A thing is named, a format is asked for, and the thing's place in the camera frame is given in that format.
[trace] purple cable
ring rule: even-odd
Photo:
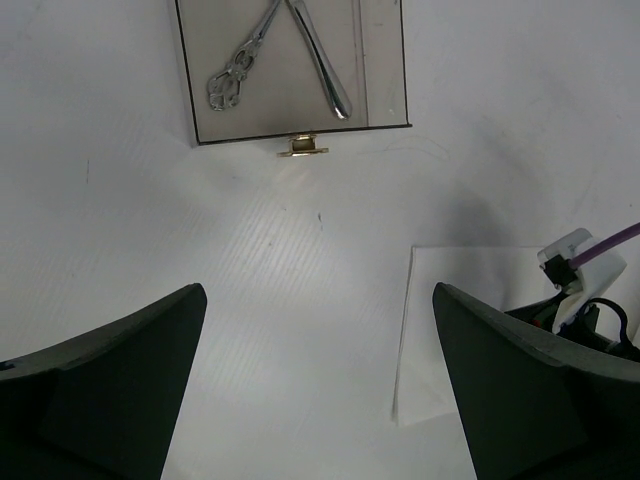
[[[609,237],[606,240],[601,241],[594,247],[591,247],[586,252],[573,257],[571,260],[569,260],[569,266],[576,270],[585,263],[590,262],[594,258],[599,257],[603,253],[617,247],[627,240],[631,240],[632,238],[637,237],[638,235],[640,235],[640,223],[636,223],[629,228],[625,228],[623,231],[616,233],[612,237]]]

